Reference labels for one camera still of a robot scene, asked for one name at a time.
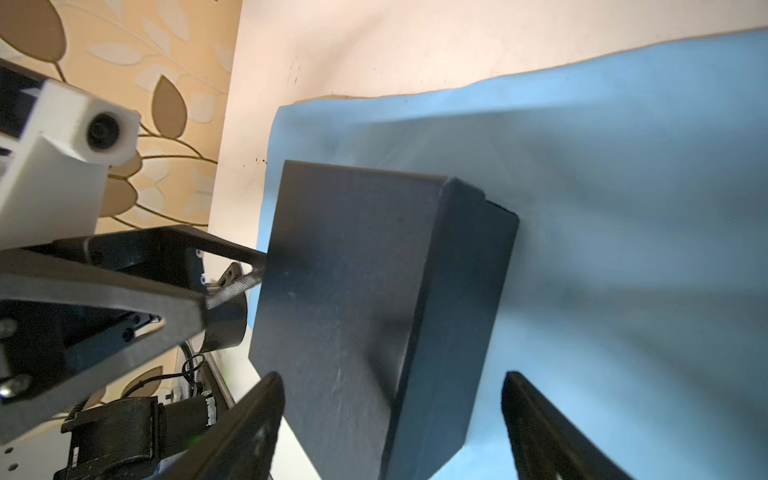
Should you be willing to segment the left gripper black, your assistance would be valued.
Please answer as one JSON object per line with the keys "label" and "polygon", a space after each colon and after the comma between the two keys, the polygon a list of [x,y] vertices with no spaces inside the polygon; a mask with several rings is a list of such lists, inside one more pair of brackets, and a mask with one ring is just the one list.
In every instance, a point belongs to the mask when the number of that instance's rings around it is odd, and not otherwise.
{"label": "left gripper black", "polygon": [[260,285],[265,253],[187,226],[1,254],[1,439],[204,331]]}

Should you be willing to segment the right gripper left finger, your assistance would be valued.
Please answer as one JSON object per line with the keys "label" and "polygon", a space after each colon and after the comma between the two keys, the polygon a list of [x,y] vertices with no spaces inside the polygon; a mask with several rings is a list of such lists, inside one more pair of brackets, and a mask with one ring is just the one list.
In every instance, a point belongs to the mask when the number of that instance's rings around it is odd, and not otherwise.
{"label": "right gripper left finger", "polygon": [[269,479],[285,390],[270,372],[224,414],[210,398],[172,403],[165,408],[160,436],[164,457],[152,479]]}

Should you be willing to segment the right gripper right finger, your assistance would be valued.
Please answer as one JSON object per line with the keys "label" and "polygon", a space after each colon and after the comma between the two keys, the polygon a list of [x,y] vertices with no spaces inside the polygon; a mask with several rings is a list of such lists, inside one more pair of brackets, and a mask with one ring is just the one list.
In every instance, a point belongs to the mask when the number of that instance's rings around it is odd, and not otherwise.
{"label": "right gripper right finger", "polygon": [[520,479],[631,479],[517,371],[505,376],[501,410]]}

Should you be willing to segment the dark navy gift box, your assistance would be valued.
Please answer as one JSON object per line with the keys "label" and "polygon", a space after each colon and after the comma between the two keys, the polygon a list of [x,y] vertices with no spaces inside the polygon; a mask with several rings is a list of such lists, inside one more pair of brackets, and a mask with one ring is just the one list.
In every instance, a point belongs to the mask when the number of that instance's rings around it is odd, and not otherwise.
{"label": "dark navy gift box", "polygon": [[427,479],[463,446],[519,226],[453,177],[288,161],[250,359],[324,479]]}

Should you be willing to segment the light blue wrapping paper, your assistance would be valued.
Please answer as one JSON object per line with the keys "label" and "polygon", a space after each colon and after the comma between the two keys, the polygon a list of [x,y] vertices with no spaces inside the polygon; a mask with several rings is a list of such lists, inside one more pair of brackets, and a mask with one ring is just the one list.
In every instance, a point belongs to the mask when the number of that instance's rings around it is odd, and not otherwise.
{"label": "light blue wrapping paper", "polygon": [[637,479],[767,475],[767,33],[663,43],[470,86],[276,114],[286,160],[459,177],[514,211],[467,444],[441,479],[516,475],[518,370]]}

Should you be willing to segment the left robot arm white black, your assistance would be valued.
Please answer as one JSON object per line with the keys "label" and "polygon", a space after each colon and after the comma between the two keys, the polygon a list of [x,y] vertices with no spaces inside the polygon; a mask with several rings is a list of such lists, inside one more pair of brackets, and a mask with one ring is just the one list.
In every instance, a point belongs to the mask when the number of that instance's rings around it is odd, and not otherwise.
{"label": "left robot arm white black", "polygon": [[192,227],[60,239],[1,253],[1,438],[55,414],[70,435],[62,479],[150,476],[186,449],[153,397],[88,398],[210,327],[245,316],[265,253]]}

